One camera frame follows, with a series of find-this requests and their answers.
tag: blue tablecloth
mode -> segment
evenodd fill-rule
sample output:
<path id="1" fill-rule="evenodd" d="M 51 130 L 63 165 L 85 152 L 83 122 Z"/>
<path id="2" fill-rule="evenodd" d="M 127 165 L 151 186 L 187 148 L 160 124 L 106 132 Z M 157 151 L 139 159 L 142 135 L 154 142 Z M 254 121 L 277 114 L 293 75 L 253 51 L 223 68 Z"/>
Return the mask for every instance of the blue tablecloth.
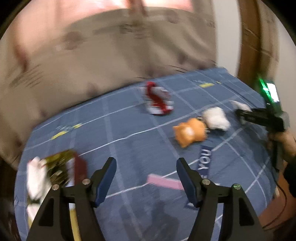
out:
<path id="1" fill-rule="evenodd" d="M 197 211 L 189 207 L 183 190 L 149 184 L 147 177 L 178 180 L 179 157 L 197 169 L 202 145 L 214 148 L 208 169 L 212 181 L 224 186 L 240 183 L 258 215 L 266 208 L 275 188 L 269 156 L 262 144 L 266 131 L 251 123 L 242 126 L 230 103 L 236 100 L 250 107 L 264 107 L 262 97 L 220 68 L 153 81 L 172 93 L 175 109 L 170 115 L 152 116 L 146 112 L 137 89 L 144 83 L 139 83 L 63 111 L 32 131 L 15 185 L 15 214 L 22 240 L 28 234 L 27 161 L 69 148 L 86 160 L 89 177 L 109 156 L 117 160 L 108 196 L 95 210 L 106 240 L 186 240 Z M 204 83 L 214 85 L 206 87 Z M 182 149 L 172 127 L 213 106 L 225 111 L 231 128 L 226 132 L 211 131 L 206 141 Z M 70 131 L 51 140 L 63 129 Z M 212 240 L 218 239 L 222 208 L 219 205 Z"/>

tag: white wall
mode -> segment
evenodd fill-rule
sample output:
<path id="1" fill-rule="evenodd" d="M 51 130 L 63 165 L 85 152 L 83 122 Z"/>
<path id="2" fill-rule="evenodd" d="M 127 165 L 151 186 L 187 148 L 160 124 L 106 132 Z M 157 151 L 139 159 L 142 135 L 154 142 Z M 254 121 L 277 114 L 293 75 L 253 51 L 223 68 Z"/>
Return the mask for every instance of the white wall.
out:
<path id="1" fill-rule="evenodd" d="M 296 46 L 277 17 L 276 24 L 279 32 L 279 64 L 275 83 L 283 110 L 290 116 L 291 130 L 296 137 Z"/>
<path id="2" fill-rule="evenodd" d="M 237 0 L 213 0 L 216 16 L 217 65 L 237 76 L 242 28 Z"/>

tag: person's arm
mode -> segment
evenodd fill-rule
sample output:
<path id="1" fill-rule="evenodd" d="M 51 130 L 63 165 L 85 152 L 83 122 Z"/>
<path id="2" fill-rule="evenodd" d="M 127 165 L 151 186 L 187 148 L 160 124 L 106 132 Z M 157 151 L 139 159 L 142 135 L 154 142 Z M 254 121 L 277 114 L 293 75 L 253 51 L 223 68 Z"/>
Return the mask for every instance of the person's arm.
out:
<path id="1" fill-rule="evenodd" d="M 283 144 L 284 160 L 288 163 L 284 178 L 289 184 L 290 193 L 296 197 L 296 140 L 289 131 L 269 134 L 269 139 Z"/>

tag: screw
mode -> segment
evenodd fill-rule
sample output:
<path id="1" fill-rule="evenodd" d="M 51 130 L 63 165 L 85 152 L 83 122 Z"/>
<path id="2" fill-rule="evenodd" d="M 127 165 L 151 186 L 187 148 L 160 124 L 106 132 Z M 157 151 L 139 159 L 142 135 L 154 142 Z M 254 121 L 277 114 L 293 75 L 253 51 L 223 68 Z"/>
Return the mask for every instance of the screw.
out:
<path id="1" fill-rule="evenodd" d="M 59 184 L 54 184 L 53 186 L 52 186 L 52 190 L 58 190 L 59 189 Z"/>
<path id="2" fill-rule="evenodd" d="M 86 179 L 84 179 L 84 180 L 82 181 L 82 183 L 83 183 L 84 185 L 88 185 L 88 184 L 91 183 L 91 181 L 90 181 L 88 178 L 86 178 Z"/>
<path id="3" fill-rule="evenodd" d="M 234 187 L 234 189 L 236 189 L 236 190 L 241 189 L 241 185 L 240 185 L 240 184 L 237 184 L 237 183 L 233 184 L 233 187 Z"/>
<path id="4" fill-rule="evenodd" d="M 202 180 L 202 183 L 204 184 L 204 185 L 209 185 L 210 183 L 211 183 L 211 181 L 209 180 L 209 179 L 203 179 Z"/>

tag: orange plush toy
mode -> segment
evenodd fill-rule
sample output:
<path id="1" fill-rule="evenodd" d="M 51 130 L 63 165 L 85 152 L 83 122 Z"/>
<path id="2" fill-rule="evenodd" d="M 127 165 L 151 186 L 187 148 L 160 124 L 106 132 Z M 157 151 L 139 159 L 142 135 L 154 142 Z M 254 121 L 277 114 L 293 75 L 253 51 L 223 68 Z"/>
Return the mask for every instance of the orange plush toy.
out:
<path id="1" fill-rule="evenodd" d="M 202 121 L 191 118 L 186 123 L 174 126 L 175 138 L 182 148 L 195 141 L 204 141 L 207 138 L 207 127 Z"/>

